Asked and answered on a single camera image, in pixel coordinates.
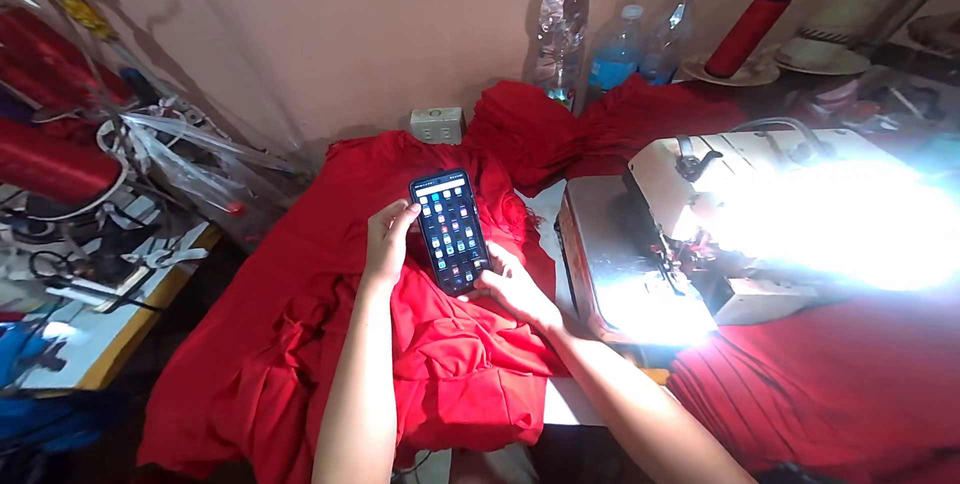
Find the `hand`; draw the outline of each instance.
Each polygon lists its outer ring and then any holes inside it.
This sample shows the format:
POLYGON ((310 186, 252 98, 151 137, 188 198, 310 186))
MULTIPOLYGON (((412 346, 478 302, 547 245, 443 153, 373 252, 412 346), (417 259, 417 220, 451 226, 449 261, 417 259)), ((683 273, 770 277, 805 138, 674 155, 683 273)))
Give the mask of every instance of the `hand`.
POLYGON ((421 206, 405 198, 388 204, 366 221, 366 267, 363 279, 393 289, 401 279, 407 255, 407 231, 420 214, 421 206))
POLYGON ((476 291, 461 299, 476 295, 491 295, 518 320, 529 323, 546 334, 564 326, 560 309, 534 283, 521 260, 498 244, 486 244, 489 270, 482 270, 473 282, 476 291))

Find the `red garment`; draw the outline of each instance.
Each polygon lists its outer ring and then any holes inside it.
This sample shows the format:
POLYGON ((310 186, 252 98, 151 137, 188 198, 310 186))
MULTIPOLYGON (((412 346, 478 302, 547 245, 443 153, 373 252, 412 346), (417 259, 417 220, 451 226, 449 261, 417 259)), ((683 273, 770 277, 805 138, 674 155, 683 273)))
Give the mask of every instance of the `red garment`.
POLYGON ((907 295, 823 306, 721 327, 678 355, 668 388, 748 471, 955 483, 958 331, 955 305, 907 295))
MULTIPOLYGON (((401 131, 337 143, 164 368, 138 462, 204 478, 244 456, 260 484, 308 482, 364 267, 366 220, 406 197, 414 178, 456 167, 473 183, 484 238, 519 255, 553 295, 553 262, 494 156, 401 131)), ((492 300, 443 294, 423 237, 407 244, 390 297, 398 460, 421 449, 533 444, 546 377, 566 373, 559 358, 492 300)))
POLYGON ((656 139, 717 134, 747 121, 699 81, 650 86, 636 73, 579 118, 542 89, 506 80, 486 89, 474 112, 463 144, 496 153, 527 197, 559 179, 619 175, 656 139))

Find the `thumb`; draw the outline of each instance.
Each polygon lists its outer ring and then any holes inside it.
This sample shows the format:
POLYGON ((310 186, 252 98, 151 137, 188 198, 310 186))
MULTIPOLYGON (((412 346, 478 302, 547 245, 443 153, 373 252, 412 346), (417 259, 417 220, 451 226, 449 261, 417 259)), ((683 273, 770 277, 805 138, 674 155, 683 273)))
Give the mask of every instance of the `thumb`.
POLYGON ((414 202, 401 210, 400 213, 396 215, 396 218, 393 218, 393 224, 390 226, 387 234, 393 238, 403 238, 407 234, 407 230, 410 229, 410 225, 413 224, 417 216, 420 215, 420 210, 421 207, 418 202, 414 202))

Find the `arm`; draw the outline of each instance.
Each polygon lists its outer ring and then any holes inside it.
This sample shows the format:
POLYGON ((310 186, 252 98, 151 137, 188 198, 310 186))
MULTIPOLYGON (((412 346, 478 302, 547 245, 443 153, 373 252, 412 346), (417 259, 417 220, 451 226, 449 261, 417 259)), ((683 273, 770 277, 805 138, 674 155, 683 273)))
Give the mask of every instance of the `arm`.
POLYGON ((314 484, 389 482, 397 441, 390 294, 419 204, 400 199, 367 222, 366 268, 319 427, 314 484))
POLYGON ((642 371, 567 320, 520 260, 488 246, 493 271, 474 283, 550 342, 613 437, 660 484, 751 483, 754 479, 696 418, 642 371))

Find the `white bottle cap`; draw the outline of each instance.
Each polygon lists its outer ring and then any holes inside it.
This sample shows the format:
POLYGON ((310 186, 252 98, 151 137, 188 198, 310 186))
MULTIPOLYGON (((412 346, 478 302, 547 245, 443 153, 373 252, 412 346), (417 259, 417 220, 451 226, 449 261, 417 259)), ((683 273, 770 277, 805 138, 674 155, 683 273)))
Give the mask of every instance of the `white bottle cap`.
POLYGON ((624 19, 640 19, 641 15, 643 15, 643 6, 635 3, 623 6, 623 11, 620 12, 620 17, 624 19))

